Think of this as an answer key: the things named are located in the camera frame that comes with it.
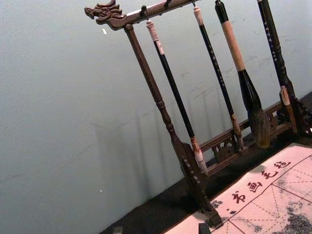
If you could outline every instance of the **brush hanging loop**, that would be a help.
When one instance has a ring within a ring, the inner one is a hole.
[[[147,7],[146,7],[146,5],[143,5],[143,6],[141,7],[140,15],[141,15],[142,17],[145,17],[146,20],[148,20]]]

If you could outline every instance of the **brush bristles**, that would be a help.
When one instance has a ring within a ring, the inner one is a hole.
[[[256,144],[261,148],[268,148],[270,145],[270,123],[264,110],[250,111],[248,119]]]

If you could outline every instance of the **black table surface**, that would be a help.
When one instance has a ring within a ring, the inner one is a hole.
[[[312,112],[312,92],[304,96],[301,101]],[[207,194],[214,199],[246,172],[261,164],[266,159],[287,147],[292,142],[311,145],[312,139],[286,134],[282,138],[274,139],[273,146],[268,150],[259,149],[256,154],[242,156],[226,168],[212,175],[209,179]],[[109,226],[100,234],[112,234],[115,227],[122,226],[123,234],[160,234],[163,233],[189,215],[196,212],[198,207],[188,194],[185,179],[180,180],[156,197],[134,208],[122,219]]]

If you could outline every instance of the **black brush handle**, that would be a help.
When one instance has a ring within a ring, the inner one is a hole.
[[[172,72],[170,70],[170,67],[169,67],[169,64],[167,62],[167,59],[166,59],[166,56],[164,54],[164,50],[161,46],[161,43],[160,43],[160,40],[158,39],[158,35],[155,31],[155,28],[154,28],[154,24],[149,20],[147,22],[147,27],[151,33],[151,37],[154,41],[154,45],[155,45],[155,48],[157,50],[157,53],[158,53],[158,56],[160,58],[160,61],[161,61],[161,64],[165,70],[165,73],[166,73],[166,76],[167,76],[167,79],[169,81],[169,84],[170,84],[170,87],[172,89],[172,92],[175,96],[175,100],[176,100],[176,103],[179,107],[179,110],[181,112],[181,115],[182,115],[182,118],[183,118],[183,121],[184,121],[184,124],[185,124],[185,127],[186,127],[186,130],[189,134],[189,137],[192,138],[194,137],[194,131],[193,131],[193,128],[191,126],[191,123],[190,123],[190,120],[189,120],[189,117],[186,113],[186,110],[185,110],[185,107],[184,107],[184,104],[183,104],[183,101],[181,99],[181,96],[180,96],[180,93],[179,93],[179,90],[176,86],[176,82],[175,82],[175,79],[172,75]]]
[[[260,98],[245,69],[245,64],[242,59],[240,50],[238,48],[238,44],[234,36],[231,23],[227,16],[227,12],[225,10],[225,6],[223,2],[221,2],[220,0],[216,0],[215,10],[217,12],[220,23],[222,25],[225,38],[227,40],[229,49],[233,57],[233,61],[235,63],[235,66],[238,72],[240,88],[241,88],[243,101],[244,101],[246,110],[250,112],[251,110],[261,109],[262,106],[261,106]]]
[[[285,62],[268,0],[257,0],[280,86],[294,96],[293,84],[287,76]]]
[[[219,68],[219,65],[218,65],[218,61],[216,60],[213,47],[212,47],[212,45],[210,43],[210,40],[209,40],[207,31],[206,31],[204,22],[202,20],[202,16],[201,16],[201,12],[200,12],[199,7],[195,7],[194,8],[194,14],[196,16],[196,19],[197,19],[197,22],[198,22],[198,26],[200,28],[200,31],[201,31],[201,34],[203,36],[204,42],[206,44],[206,47],[207,47],[207,50],[208,50],[211,62],[213,64],[216,77],[218,78],[218,81],[219,81],[219,84],[220,84],[220,87],[221,87],[221,91],[222,91],[222,94],[224,96],[224,100],[225,100],[226,106],[228,108],[229,114],[233,115],[234,111],[233,111],[233,107],[232,107],[232,104],[231,104],[231,101],[230,101],[230,98],[229,98],[229,94],[228,94],[228,91],[226,90],[226,86],[225,86],[225,83],[224,83],[224,80],[223,80],[223,77],[222,77],[222,74],[221,74],[221,71],[220,71],[220,68]]]

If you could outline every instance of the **brush handle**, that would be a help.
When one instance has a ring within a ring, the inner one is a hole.
[[[229,114],[233,115],[234,111],[233,111],[233,107],[231,105],[229,94],[228,94],[228,91],[226,90],[225,83],[224,83],[224,80],[223,80],[223,77],[222,77],[222,74],[221,74],[221,71],[220,71],[220,68],[219,68],[219,64],[218,64],[218,62],[216,60],[213,47],[212,47],[212,45],[210,43],[210,40],[209,40],[207,31],[206,31],[206,28],[205,28],[205,25],[204,25],[203,18],[201,16],[201,11],[200,11],[199,7],[195,7],[194,8],[194,15],[196,17],[196,20],[198,22],[198,26],[200,28],[201,34],[203,36],[203,39],[205,41],[205,44],[206,44],[206,47],[207,47],[207,50],[208,50],[211,62],[213,64],[216,77],[218,78],[218,81],[219,81],[219,84],[220,84],[220,87],[221,87],[221,91],[222,91],[222,94],[224,96],[224,100],[225,100],[226,106],[228,108]]]
[[[233,61],[238,71],[239,83],[245,107],[248,112],[251,110],[261,109],[262,106],[260,98],[245,69],[245,64],[238,48],[238,44],[234,36],[228,15],[226,13],[225,6],[220,0],[215,1],[215,10],[219,17],[226,41],[233,57]]]
[[[154,27],[153,22],[148,20],[146,22],[146,27],[148,28],[148,30],[150,32],[150,35],[151,35],[152,40],[154,42],[154,45],[155,45],[155,48],[157,50],[159,59],[161,61],[163,69],[165,70],[165,73],[166,73],[166,76],[168,78],[169,84],[171,86],[172,92],[173,92],[173,94],[175,96],[177,105],[178,105],[179,110],[180,110],[180,112],[182,114],[182,118],[183,118],[185,127],[186,127],[186,129],[188,131],[188,134],[189,134],[189,137],[191,139],[191,143],[192,143],[192,147],[193,147],[193,151],[194,151],[194,155],[195,155],[196,161],[198,162],[199,167],[202,170],[202,172],[206,176],[209,176],[208,175],[208,169],[207,169],[206,163],[204,161],[203,153],[202,153],[202,151],[200,149],[200,146],[199,146],[199,143],[198,143],[198,141],[197,141],[197,139],[196,139],[196,137],[194,135],[193,128],[192,128],[190,120],[189,120],[189,118],[187,116],[187,113],[186,113],[186,110],[184,108],[184,105],[183,105],[183,102],[182,102],[179,90],[178,90],[178,88],[176,86],[175,79],[174,79],[174,77],[172,75],[172,72],[170,70],[169,64],[168,64],[166,56],[165,56],[165,52],[164,52],[164,50],[163,50],[163,48],[161,46],[161,43],[160,43],[160,40],[159,40],[159,37],[158,37],[158,34],[156,32],[156,29]]]
[[[177,102],[177,105],[179,107],[179,110],[181,112],[181,115],[182,115],[182,118],[183,118],[183,121],[184,121],[184,124],[185,124],[185,127],[187,129],[187,132],[189,134],[189,137],[192,138],[194,137],[194,131],[193,131],[193,128],[191,126],[191,123],[190,123],[190,120],[189,120],[189,117],[186,113],[186,110],[185,110],[185,107],[184,107],[184,104],[183,104],[183,101],[181,99],[181,96],[180,96],[180,93],[179,93],[179,90],[176,86],[176,82],[175,82],[175,79],[172,75],[172,72],[170,70],[170,67],[169,67],[169,64],[167,62],[167,59],[166,59],[166,56],[165,56],[165,52],[161,46],[161,42],[158,38],[158,34],[156,32],[156,29],[154,27],[154,24],[152,21],[148,20],[146,22],[146,27],[148,28],[149,32],[150,32],[150,35],[152,37],[152,40],[154,42],[154,45],[155,45],[155,48],[157,50],[157,53],[158,53],[158,56],[159,56],[159,59],[161,61],[161,64],[162,64],[162,67],[164,68],[164,71],[166,73],[166,76],[167,76],[167,79],[169,81],[169,84],[170,84],[170,87],[172,89],[172,92],[175,96],[175,100]]]
[[[272,54],[275,70],[280,86],[285,86],[291,96],[295,96],[293,84],[287,76],[285,62],[282,56],[282,50],[279,43],[277,31],[272,17],[268,0],[257,0],[263,22],[263,26],[267,35],[270,51]]]
[[[230,118],[231,118],[231,122],[232,122],[232,125],[233,125],[234,133],[235,133],[235,135],[238,138],[238,141],[239,141],[239,144],[240,144],[240,148],[243,149],[243,141],[241,139],[242,138],[242,133],[241,133],[241,130],[239,128],[239,124],[238,124],[238,121],[236,119],[236,116],[234,114],[233,107],[232,107],[232,104],[231,104],[231,101],[230,101],[230,98],[229,98],[229,94],[228,94],[228,91],[226,89],[226,86],[225,86],[225,83],[224,83],[224,80],[223,80],[223,77],[222,77],[222,73],[221,73],[220,68],[219,68],[218,61],[216,60],[213,47],[212,47],[212,45],[210,43],[210,40],[209,40],[207,31],[206,31],[206,28],[205,28],[204,21],[203,21],[203,18],[202,18],[202,15],[201,15],[201,11],[200,11],[199,7],[194,7],[194,15],[196,17],[198,26],[200,28],[201,34],[202,34],[204,42],[206,44],[206,47],[207,47],[207,50],[208,50],[211,62],[212,62],[213,67],[214,67],[214,71],[215,71],[216,77],[217,77],[217,79],[219,81],[219,84],[220,84],[220,87],[221,87],[221,91],[222,91],[222,94],[223,94],[226,106],[227,106],[229,114],[230,114]]]
[[[153,99],[156,103],[156,106],[158,107],[162,120],[166,125],[166,128],[170,134],[171,140],[174,141],[177,139],[175,128],[173,124],[171,123],[171,118],[166,110],[165,102],[162,100],[162,96],[160,94],[160,91],[158,89],[158,86],[156,84],[156,81],[154,79],[154,76],[152,74],[152,71],[146,61],[146,58],[144,56],[144,53],[141,49],[141,46],[137,40],[137,36],[134,32],[133,25],[132,24],[127,24],[124,27],[124,30],[129,38],[129,41],[131,43],[131,46],[133,48],[133,51],[136,55],[137,61],[140,65],[140,68],[143,72],[143,75],[145,77],[146,83],[152,93]]]

